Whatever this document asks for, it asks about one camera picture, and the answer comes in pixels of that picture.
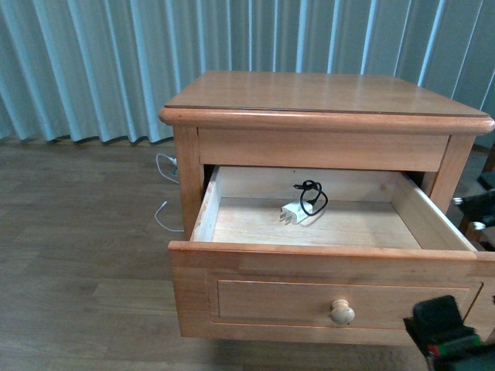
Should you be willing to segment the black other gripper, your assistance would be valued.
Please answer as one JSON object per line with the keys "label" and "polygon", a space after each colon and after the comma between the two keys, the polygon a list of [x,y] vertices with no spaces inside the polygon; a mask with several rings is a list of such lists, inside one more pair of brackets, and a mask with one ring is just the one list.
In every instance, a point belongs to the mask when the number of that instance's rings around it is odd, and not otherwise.
{"label": "black other gripper", "polygon": [[494,369],[494,345],[483,343],[474,328],[464,325],[452,295],[417,303],[404,324],[428,369]]}

